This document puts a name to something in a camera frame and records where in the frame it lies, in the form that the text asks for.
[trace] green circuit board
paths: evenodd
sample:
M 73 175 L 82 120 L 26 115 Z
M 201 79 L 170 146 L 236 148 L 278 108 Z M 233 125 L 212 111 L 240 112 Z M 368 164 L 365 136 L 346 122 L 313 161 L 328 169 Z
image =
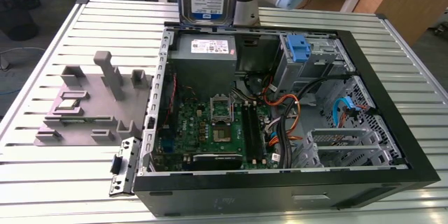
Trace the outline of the green circuit board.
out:
M 241 104 L 234 103 L 230 111 L 225 103 L 213 104 L 214 115 L 228 115 L 233 117 L 233 122 L 229 126 L 230 139 L 228 142 L 217 142 L 213 135 L 213 125 L 210 122 L 210 104 L 208 102 L 185 102 L 178 108 L 177 131 L 176 137 L 172 140 L 161 140 L 161 146 L 172 145 L 169 153 L 164 153 L 165 170 L 182 170 L 181 162 L 184 154 L 240 154 L 242 155 L 241 169 L 266 169 L 270 163 L 252 164 L 245 160 L 245 142 L 244 129 L 241 122 Z M 257 115 L 261 121 L 265 116 L 269 116 L 269 108 L 266 106 L 257 107 Z

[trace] slotted aluminum table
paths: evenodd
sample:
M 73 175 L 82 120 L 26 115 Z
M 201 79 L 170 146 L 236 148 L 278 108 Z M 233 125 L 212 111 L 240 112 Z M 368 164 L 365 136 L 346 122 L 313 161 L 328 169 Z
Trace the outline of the slotted aluminum table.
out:
M 260 9 L 260 20 L 269 26 L 352 31 L 441 181 L 361 209 L 189 217 L 188 221 L 442 223 L 448 219 L 448 96 L 388 21 L 372 14 L 273 8 Z M 33 141 L 62 84 L 64 66 L 81 65 L 85 73 L 100 73 L 93 54 L 106 50 L 121 73 L 138 68 L 153 74 L 164 21 L 177 21 L 176 4 L 89 0 L 74 5 L 0 124 L 1 223 L 156 221 L 136 197 L 108 198 L 117 147 L 36 147 Z

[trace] gray carpet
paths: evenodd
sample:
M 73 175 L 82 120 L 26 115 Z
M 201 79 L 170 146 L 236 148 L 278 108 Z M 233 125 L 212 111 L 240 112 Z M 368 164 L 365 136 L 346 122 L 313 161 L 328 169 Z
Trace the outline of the gray carpet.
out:
M 16 47 L 48 47 L 76 0 L 40 1 L 41 7 L 30 11 L 40 27 L 38 36 L 24 42 L 14 42 L 0 33 L 0 52 Z M 441 85 L 448 89 L 448 71 L 445 70 L 448 40 L 436 37 L 428 31 L 413 46 L 413 50 Z M 42 53 L 38 50 L 16 50 L 4 54 L 5 59 L 10 62 L 10 70 L 8 72 L 0 71 L 0 93 L 21 88 L 41 55 Z M 0 116 L 5 114 L 16 95 L 17 93 L 0 95 Z

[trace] metal frame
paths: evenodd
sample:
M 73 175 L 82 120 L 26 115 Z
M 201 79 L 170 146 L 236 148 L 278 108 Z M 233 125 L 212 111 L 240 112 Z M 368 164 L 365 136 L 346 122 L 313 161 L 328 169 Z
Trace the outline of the metal frame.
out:
M 174 31 L 174 34 L 180 36 L 181 33 L 198 33 L 201 32 L 200 28 L 194 28 L 194 31 L 188 29 L 177 29 L 177 24 L 166 24 L 172 28 L 166 28 L 168 31 Z M 213 33 L 220 34 L 233 34 L 238 32 L 240 28 L 232 29 L 214 29 L 209 31 L 209 28 L 204 28 L 205 33 L 210 35 Z M 272 31 L 270 27 L 241 27 L 241 30 L 252 30 L 249 33 L 262 34 L 265 30 Z M 377 170 L 357 170 L 357 166 L 361 164 L 360 160 L 366 160 L 368 157 L 377 157 L 377 161 L 373 162 L 373 167 L 380 164 L 380 156 L 384 159 L 381 163 L 390 160 L 392 157 L 385 150 L 380 149 L 380 146 L 342 146 L 337 147 L 345 151 L 352 149 L 358 150 L 362 155 L 350 156 L 342 163 L 353 165 L 353 169 L 340 169 L 340 167 L 333 167 L 326 172 L 306 172 L 306 173 L 294 173 L 296 169 L 277 169 L 268 173 L 256 171 L 254 173 L 218 173 L 217 171 L 209 173 L 194 173 L 194 172 L 146 172 L 146 166 L 141 169 L 140 173 L 134 178 L 133 191 L 144 204 L 152 210 L 156 216 L 177 216 L 177 215 L 190 215 L 193 212 L 201 214 L 225 214 L 236 213 L 238 211 L 257 211 L 258 209 L 265 210 L 278 210 L 285 211 L 288 209 L 297 210 L 297 205 L 290 205 L 289 201 L 284 199 L 284 206 L 269 206 L 268 199 L 264 195 L 256 194 L 257 188 L 264 188 L 264 190 L 274 190 L 278 195 L 292 194 L 293 191 L 316 191 L 316 188 L 325 188 L 328 195 L 337 195 L 334 191 L 344 190 L 346 195 L 338 198 L 333 198 L 333 201 L 329 201 L 324 205 L 318 205 L 320 208 L 352 208 L 362 207 L 369 203 L 382 199 L 384 197 L 404 191 L 408 187 L 421 188 L 440 180 L 438 175 L 432 167 L 432 164 L 425 157 L 425 154 L 417 144 L 417 141 L 410 133 L 410 130 L 404 122 L 404 119 L 394 107 L 390 97 L 388 96 L 385 88 L 380 85 L 381 81 L 376 76 L 376 73 L 368 63 L 365 55 L 354 41 L 352 33 L 349 31 L 340 30 L 325 30 L 325 29 L 300 29 L 300 28 L 288 28 L 282 27 L 277 31 L 277 34 L 281 34 L 281 31 L 288 31 L 289 33 L 300 32 L 312 32 L 312 33 L 329 33 L 336 34 L 337 39 L 340 40 L 348 57 L 354 65 L 356 72 L 362 81 L 364 87 L 377 108 L 377 113 L 385 121 L 388 131 L 393 136 L 396 144 L 400 147 L 401 154 L 405 157 L 405 161 L 398 157 L 394 157 L 394 165 L 406 164 L 409 169 L 386 169 L 388 166 L 382 166 Z M 154 138 L 144 139 L 145 142 L 154 143 Z M 317 155 L 318 149 L 328 148 L 308 148 L 312 152 L 304 156 L 313 160 L 313 156 Z M 149 153 L 142 149 L 141 150 L 141 161 L 140 163 L 149 163 L 150 158 Z M 305 166 L 321 167 L 321 164 L 317 162 Z M 345 186 L 357 187 L 357 189 L 346 190 Z M 218 197 L 224 192 L 232 195 L 229 197 L 236 197 L 234 201 L 244 201 L 238 205 L 238 209 L 233 207 L 214 209 L 206 202 L 210 202 L 210 197 Z M 256 195 L 237 196 L 237 192 L 252 192 Z M 272 200 L 276 202 L 280 200 L 280 196 L 272 195 Z M 197 206 L 190 206 L 182 201 L 189 197 L 197 199 Z M 301 207 L 305 209 L 313 209 L 310 206 L 313 203 L 302 202 Z
M 62 26 L 64 34 L 56 36 L 52 47 L 48 48 L 38 63 L 37 69 L 42 69 L 34 70 L 8 111 L 9 116 L 1 121 L 0 131 L 6 130 L 6 132 L 1 133 L 0 140 L 0 145 L 4 146 L 0 147 L 0 189 L 4 192 L 0 217 L 10 217 L 10 221 L 72 223 L 165 221 L 150 214 L 136 197 L 108 198 L 106 188 L 110 179 L 108 169 L 117 147 L 40 148 L 28 146 L 33 142 L 33 135 L 29 134 L 32 130 L 14 130 L 14 127 L 40 126 L 38 114 L 33 113 L 45 112 L 44 109 L 52 102 L 45 100 L 56 96 L 54 88 L 49 86 L 61 85 L 61 80 L 58 81 L 58 77 L 53 75 L 60 74 L 64 65 L 81 64 L 90 73 L 98 73 L 86 66 L 88 56 L 65 57 L 58 53 L 68 50 L 64 44 L 73 45 L 69 47 L 72 54 L 86 52 L 86 47 L 90 46 L 106 47 L 110 43 L 114 45 L 113 49 L 136 51 L 134 48 L 126 48 L 126 44 L 136 41 L 148 45 L 160 43 L 162 33 L 160 17 L 164 17 L 164 20 L 176 18 L 176 4 L 114 0 L 90 0 L 90 2 L 94 2 L 94 5 L 86 6 L 86 10 L 90 14 L 98 15 L 97 20 L 78 21 L 78 19 L 86 20 L 88 15 L 78 15 L 78 8 L 72 11 L 74 13 L 70 12 L 64 23 L 64 26 L 70 27 Z M 138 20 L 137 25 L 129 24 L 134 23 L 136 7 L 141 7 L 140 10 L 149 10 L 145 13 L 145 19 Z M 100 13 L 98 8 L 106 8 L 108 14 Z M 121 18 L 110 23 L 110 16 L 105 15 L 113 15 L 116 12 L 121 13 Z M 373 14 L 260 8 L 260 20 L 261 25 L 276 26 L 276 28 L 286 26 L 352 31 L 402 118 L 412 123 L 409 126 L 412 133 L 442 181 L 422 190 L 408 188 L 408 191 L 358 209 L 196 216 L 193 219 L 178 217 L 169 221 L 209 223 L 213 219 L 213 221 L 232 223 L 258 223 L 260 221 L 284 223 L 306 219 L 306 222 L 313 224 L 326 221 L 330 217 L 333 222 L 345 224 L 370 224 L 384 221 L 384 218 L 409 223 L 418 221 L 442 223 L 448 218 L 448 212 L 444 210 L 448 207 L 445 192 L 448 126 L 442 124 L 446 122 L 448 106 L 441 101 L 445 99 L 444 94 L 433 91 L 432 85 L 437 82 L 418 73 L 417 67 L 421 63 L 413 61 L 397 44 L 394 38 L 400 38 L 400 35 L 386 29 Z M 138 65 L 148 74 L 154 74 L 156 67 L 148 67 L 148 65 L 153 65 L 150 57 L 158 55 L 158 50 L 150 46 L 146 47 L 149 48 L 144 49 L 145 61 L 142 61 L 144 58 L 136 57 L 132 58 L 130 63 L 129 58 L 118 57 L 113 64 L 120 67 L 121 72 L 126 70 L 128 65 Z M 61 65 L 61 68 L 52 65 L 52 62 Z
M 428 68 L 422 64 L 417 55 L 412 51 L 409 45 L 406 44 L 406 42 L 404 41 L 404 39 L 398 35 L 398 32 L 393 28 L 390 22 L 386 19 L 381 19 L 381 23 L 384 24 L 385 29 L 388 29 L 390 31 L 390 34 L 392 34 L 393 38 L 396 39 L 396 42 L 398 43 L 402 50 L 406 52 L 406 55 L 409 55 L 409 57 L 412 58 L 412 61 L 416 63 L 414 66 L 420 70 L 421 74 L 424 75 L 425 78 L 428 78 L 430 80 L 430 85 L 432 85 L 433 89 L 441 94 L 441 98 L 444 100 L 444 103 L 448 104 L 448 92 L 440 86 L 440 83 L 437 82 L 437 80 L 433 77 L 432 73 L 429 72 Z

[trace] wire bundle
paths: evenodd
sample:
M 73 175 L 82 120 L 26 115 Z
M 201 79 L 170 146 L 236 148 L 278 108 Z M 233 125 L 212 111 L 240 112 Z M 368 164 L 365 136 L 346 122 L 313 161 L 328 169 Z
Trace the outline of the wire bundle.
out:
M 356 107 L 360 107 L 361 109 L 366 109 L 366 106 L 357 104 Z M 338 117 L 336 128 L 341 128 L 344 126 L 344 123 L 346 121 L 346 113 L 342 112 L 341 116 Z
M 172 108 L 173 102 L 174 102 L 176 87 L 177 87 L 177 79 L 176 79 L 176 74 L 173 74 L 173 93 L 172 93 L 170 99 L 169 99 L 169 106 L 168 106 L 168 112 L 166 112 L 166 116 L 165 116 L 165 121 L 162 122 L 162 125 L 160 126 L 160 128 L 157 129 L 157 131 L 161 130 L 162 126 L 168 122 L 168 118 L 169 118 L 169 114 L 170 114 L 170 108 Z
M 269 80 L 269 84 L 268 86 L 262 89 L 262 99 L 264 99 L 264 102 L 269 105 L 269 106 L 278 106 L 281 105 L 285 100 L 289 98 L 289 99 L 293 99 L 293 102 L 290 104 L 296 104 L 297 105 L 297 116 L 296 116 L 296 119 L 293 121 L 293 124 L 290 126 L 290 128 L 284 131 L 284 124 L 281 124 L 281 117 L 274 119 L 270 126 L 277 123 L 277 127 L 276 127 L 276 132 L 277 132 L 277 136 L 274 136 L 269 142 L 268 142 L 268 145 L 272 146 L 274 145 L 276 143 L 280 143 L 280 162 L 278 162 L 278 165 L 280 165 L 280 168 L 290 168 L 290 142 L 289 140 L 300 140 L 301 137 L 298 136 L 289 136 L 289 134 L 293 132 L 294 128 L 297 127 L 297 124 L 298 124 L 298 118 L 300 118 L 300 102 L 298 102 L 298 99 L 297 97 L 293 95 L 293 94 L 286 94 L 284 96 L 281 96 L 278 98 L 277 101 L 272 102 L 268 100 L 268 97 L 266 97 L 266 91 L 268 91 L 268 88 L 269 88 L 269 85 L 272 83 L 272 77 L 270 77 L 270 80 Z
M 352 77 L 352 74 L 338 74 L 338 75 L 330 75 L 330 76 L 325 76 L 321 78 L 317 78 L 316 80 L 310 81 L 302 88 L 301 90 L 297 92 L 296 94 L 296 98 L 300 101 L 300 99 L 302 98 L 302 96 L 324 81 L 326 80 L 346 80 Z M 286 106 L 286 109 L 284 111 L 284 113 L 281 114 L 281 118 L 280 121 L 277 123 L 277 137 L 278 137 L 278 142 L 280 143 L 285 143 L 282 144 L 285 146 L 285 158 L 280 159 L 280 165 L 284 168 L 289 168 L 290 167 L 290 143 L 286 140 L 286 133 L 288 131 L 285 131 L 285 120 L 286 120 L 286 115 L 293 107 L 294 103 L 290 102 Z

